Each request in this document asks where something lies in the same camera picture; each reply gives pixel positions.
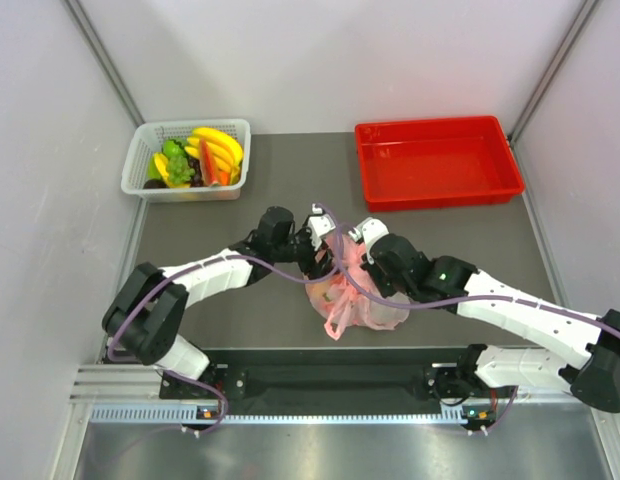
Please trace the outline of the pink plastic bag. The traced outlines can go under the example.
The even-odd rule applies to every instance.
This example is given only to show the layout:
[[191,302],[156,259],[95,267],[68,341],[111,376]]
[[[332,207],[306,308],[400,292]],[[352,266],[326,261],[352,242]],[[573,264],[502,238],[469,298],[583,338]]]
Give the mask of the pink plastic bag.
[[[360,266],[365,247],[342,235],[342,263],[356,283],[371,295],[380,296],[370,275]],[[320,283],[305,286],[312,307],[321,315],[324,330],[332,340],[339,340],[348,327],[371,330],[394,330],[409,316],[406,309],[373,302],[353,287],[340,271]]]

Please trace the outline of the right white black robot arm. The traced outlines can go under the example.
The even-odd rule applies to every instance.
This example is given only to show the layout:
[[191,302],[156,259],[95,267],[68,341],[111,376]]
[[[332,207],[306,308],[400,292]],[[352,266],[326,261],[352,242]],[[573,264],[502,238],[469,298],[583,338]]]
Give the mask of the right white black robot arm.
[[457,363],[457,384],[486,389],[531,386],[564,391],[620,413],[620,311],[582,313],[517,290],[451,256],[429,259],[406,238],[365,235],[363,267],[383,299],[400,293],[410,306],[482,321],[528,342],[527,349],[471,345]]

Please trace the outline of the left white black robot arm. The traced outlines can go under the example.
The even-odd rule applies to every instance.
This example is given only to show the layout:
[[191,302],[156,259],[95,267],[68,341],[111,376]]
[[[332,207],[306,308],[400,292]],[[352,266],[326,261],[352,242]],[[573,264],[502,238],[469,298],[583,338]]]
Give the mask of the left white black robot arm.
[[216,387],[209,357],[179,333],[186,309],[207,298],[253,285],[279,264],[295,264],[303,284],[334,272],[327,237],[335,222],[318,206],[301,224],[291,211],[270,207],[245,239],[219,253],[181,266],[137,265],[102,320],[112,362],[138,361],[182,378],[195,396]]

